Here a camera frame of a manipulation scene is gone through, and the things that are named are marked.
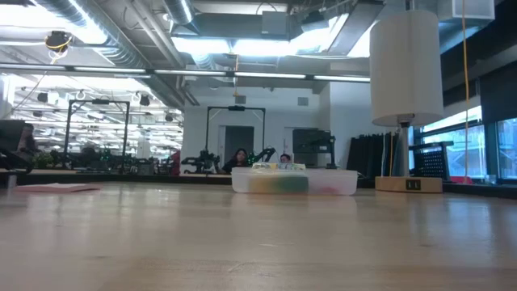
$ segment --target red object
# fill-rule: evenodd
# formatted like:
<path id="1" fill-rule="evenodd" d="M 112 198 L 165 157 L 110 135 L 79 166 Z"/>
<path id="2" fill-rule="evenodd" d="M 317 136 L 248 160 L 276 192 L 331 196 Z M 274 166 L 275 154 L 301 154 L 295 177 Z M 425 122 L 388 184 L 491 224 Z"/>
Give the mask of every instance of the red object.
<path id="1" fill-rule="evenodd" d="M 173 153 L 170 156 L 170 159 L 172 160 L 172 171 L 171 175 L 179 175 L 180 169 L 179 169 L 179 158 L 181 156 L 181 150 L 178 150 L 177 152 Z"/>
<path id="2" fill-rule="evenodd" d="M 451 176 L 451 181 L 454 182 L 454 183 L 466 183 L 466 184 L 474 184 L 474 182 L 472 181 L 472 179 L 470 179 L 470 177 L 467 177 L 467 180 L 465 181 L 465 177 L 464 176 Z"/>

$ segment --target dark hair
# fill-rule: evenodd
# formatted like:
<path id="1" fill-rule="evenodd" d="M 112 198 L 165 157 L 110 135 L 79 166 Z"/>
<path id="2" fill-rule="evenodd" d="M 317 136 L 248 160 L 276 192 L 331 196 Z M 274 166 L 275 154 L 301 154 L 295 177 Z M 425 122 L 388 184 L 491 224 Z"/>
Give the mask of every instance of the dark hair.
<path id="1" fill-rule="evenodd" d="M 288 155 L 288 154 L 282 154 L 282 155 L 280 156 L 280 159 L 282 159 L 282 157 L 285 157 L 285 158 L 287 158 L 287 159 L 288 159 L 288 161 L 291 161 L 291 156 L 290 156 L 290 155 Z"/>
<path id="2" fill-rule="evenodd" d="M 246 150 L 244 150 L 243 148 L 240 148 L 240 149 L 238 149 L 238 150 L 235 152 L 235 154 L 233 155 L 233 158 L 232 158 L 233 160 L 237 161 L 237 155 L 239 154 L 239 152 L 240 152 L 240 151 L 243 151 L 243 152 L 244 152 L 244 154 L 246 155 L 246 157 L 248 156 L 248 152 L 247 152 Z"/>

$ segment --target black rack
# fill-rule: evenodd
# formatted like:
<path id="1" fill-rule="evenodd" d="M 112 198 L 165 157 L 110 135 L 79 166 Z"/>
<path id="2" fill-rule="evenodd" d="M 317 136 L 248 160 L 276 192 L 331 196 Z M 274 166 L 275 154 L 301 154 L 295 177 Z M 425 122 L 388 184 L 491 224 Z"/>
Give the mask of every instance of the black rack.
<path id="1" fill-rule="evenodd" d="M 442 178 L 449 181 L 447 147 L 454 145 L 452 141 L 432 142 L 423 145 L 412 145 L 414 154 L 414 175 L 417 177 Z"/>

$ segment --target plastic container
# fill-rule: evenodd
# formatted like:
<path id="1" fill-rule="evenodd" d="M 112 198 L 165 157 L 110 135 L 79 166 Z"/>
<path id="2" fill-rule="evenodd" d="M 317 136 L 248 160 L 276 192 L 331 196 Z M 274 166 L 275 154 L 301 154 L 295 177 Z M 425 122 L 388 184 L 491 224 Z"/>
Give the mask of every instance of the plastic container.
<path id="1" fill-rule="evenodd" d="M 235 167 L 232 170 L 232 187 L 239 193 L 308 192 L 353 195 L 357 190 L 357 171 L 325 169 L 253 171 L 250 168 Z"/>
<path id="2" fill-rule="evenodd" d="M 304 171 L 232 169 L 232 187 L 239 193 L 306 193 L 309 179 Z"/>
<path id="3" fill-rule="evenodd" d="M 354 195 L 357 191 L 357 171 L 308 169 L 311 194 Z"/>

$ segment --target lamp shade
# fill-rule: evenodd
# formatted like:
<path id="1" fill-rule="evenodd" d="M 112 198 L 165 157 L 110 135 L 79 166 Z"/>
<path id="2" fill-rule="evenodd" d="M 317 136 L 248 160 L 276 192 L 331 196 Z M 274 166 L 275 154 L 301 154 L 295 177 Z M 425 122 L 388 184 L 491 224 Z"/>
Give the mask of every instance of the lamp shade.
<path id="1" fill-rule="evenodd" d="M 438 18 L 406 11 L 381 20 L 370 34 L 372 122 L 425 125 L 443 116 Z"/>

